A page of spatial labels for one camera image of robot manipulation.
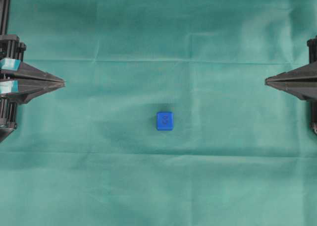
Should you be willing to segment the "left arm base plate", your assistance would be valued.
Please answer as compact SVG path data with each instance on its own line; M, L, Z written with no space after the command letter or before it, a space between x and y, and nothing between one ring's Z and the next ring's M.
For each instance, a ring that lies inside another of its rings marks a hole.
M13 131L14 131L14 128L1 127L0 128L0 142L5 140Z

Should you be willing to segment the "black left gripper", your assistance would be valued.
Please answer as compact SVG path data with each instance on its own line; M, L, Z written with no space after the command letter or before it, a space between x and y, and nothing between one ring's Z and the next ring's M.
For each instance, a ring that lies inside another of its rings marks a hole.
M17 128L17 104L65 87L64 80L23 61L26 45L17 35L0 36L0 127Z

